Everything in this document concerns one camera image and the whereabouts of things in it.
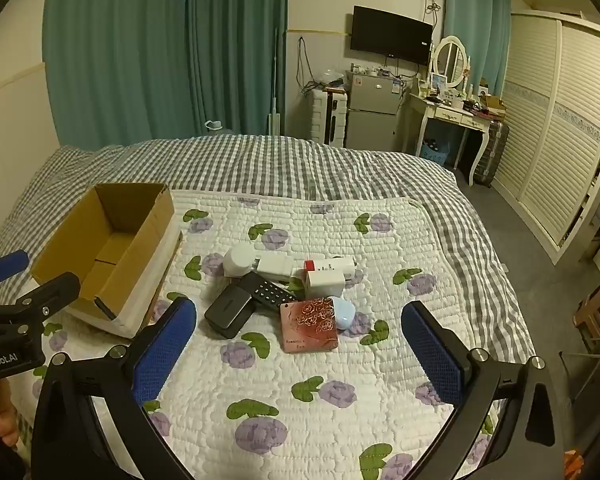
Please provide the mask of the person's left hand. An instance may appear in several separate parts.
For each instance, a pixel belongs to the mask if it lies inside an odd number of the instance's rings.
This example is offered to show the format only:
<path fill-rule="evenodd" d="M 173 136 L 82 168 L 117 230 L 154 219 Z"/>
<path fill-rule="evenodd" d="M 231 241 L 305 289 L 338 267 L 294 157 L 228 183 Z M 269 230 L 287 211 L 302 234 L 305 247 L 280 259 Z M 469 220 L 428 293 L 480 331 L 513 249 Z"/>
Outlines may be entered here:
<path fill-rule="evenodd" d="M 0 439 L 9 448 L 14 448 L 19 440 L 16 410 L 7 378 L 0 379 Z"/>

